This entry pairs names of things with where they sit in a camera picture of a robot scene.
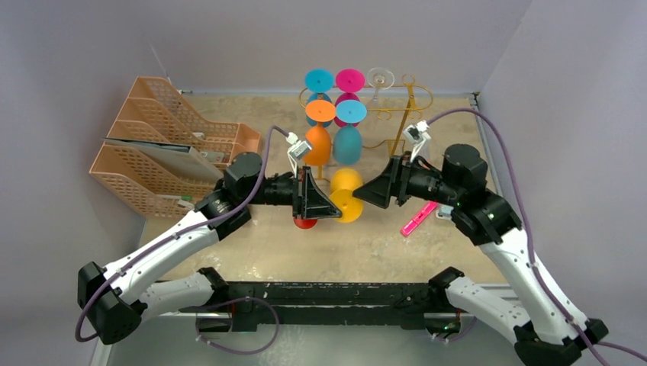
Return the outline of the yellow wine glass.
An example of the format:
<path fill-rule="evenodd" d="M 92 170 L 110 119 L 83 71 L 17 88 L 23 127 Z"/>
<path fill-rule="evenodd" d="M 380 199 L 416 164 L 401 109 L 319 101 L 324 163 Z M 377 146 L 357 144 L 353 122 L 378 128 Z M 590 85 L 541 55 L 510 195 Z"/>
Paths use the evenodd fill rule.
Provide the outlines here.
<path fill-rule="evenodd" d="M 330 179 L 329 199 L 342 213 L 342 216 L 336 219 L 338 222 L 351 223 L 362 215 L 363 201 L 353 196 L 353 192 L 362 184 L 362 176 L 355 169 L 344 168 L 333 174 Z"/>

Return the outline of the red wine glass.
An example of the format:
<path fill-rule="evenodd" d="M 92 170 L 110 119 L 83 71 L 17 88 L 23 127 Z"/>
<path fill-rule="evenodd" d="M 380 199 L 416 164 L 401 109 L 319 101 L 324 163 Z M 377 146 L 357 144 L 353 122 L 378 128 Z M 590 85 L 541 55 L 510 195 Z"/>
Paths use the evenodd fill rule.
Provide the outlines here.
<path fill-rule="evenodd" d="M 309 229 L 313 228 L 317 224 L 318 219 L 298 219 L 298 218 L 294 218 L 293 222 L 294 222 L 294 224 L 295 224 L 295 226 L 297 228 L 302 229 L 302 230 L 309 230 Z"/>

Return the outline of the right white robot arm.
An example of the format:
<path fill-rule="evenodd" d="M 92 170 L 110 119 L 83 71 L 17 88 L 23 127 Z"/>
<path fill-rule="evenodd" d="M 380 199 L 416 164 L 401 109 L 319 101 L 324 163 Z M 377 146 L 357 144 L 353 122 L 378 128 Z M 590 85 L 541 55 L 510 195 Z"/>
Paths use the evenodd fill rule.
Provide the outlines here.
<path fill-rule="evenodd" d="M 514 209 L 488 188 L 487 173 L 476 148 L 454 144 L 446 149 L 440 169 L 416 156 L 392 157 L 353 196 L 380 208 L 409 197 L 450 206 L 455 227 L 495 264 L 519 304 L 479 287 L 453 267 L 430 279 L 430 304 L 472 314 L 508 340 L 525 365 L 572 365 L 608 328 L 585 316 L 559 289 L 529 248 Z"/>

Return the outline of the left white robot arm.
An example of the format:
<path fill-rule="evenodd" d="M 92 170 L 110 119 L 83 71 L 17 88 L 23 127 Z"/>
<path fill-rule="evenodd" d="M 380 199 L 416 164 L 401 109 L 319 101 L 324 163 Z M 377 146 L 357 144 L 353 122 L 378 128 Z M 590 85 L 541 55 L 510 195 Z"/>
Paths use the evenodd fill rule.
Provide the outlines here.
<path fill-rule="evenodd" d="M 270 178 L 265 170 L 259 154 L 237 155 L 214 190 L 171 229 L 116 262 L 81 267 L 77 302 L 82 314 L 76 340 L 100 339 L 110 345 L 129 336 L 153 312 L 153 300 L 142 295 L 179 263 L 249 221 L 251 204 L 289 206 L 299 220 L 341 217 L 341 210 L 318 188 L 310 167 Z"/>

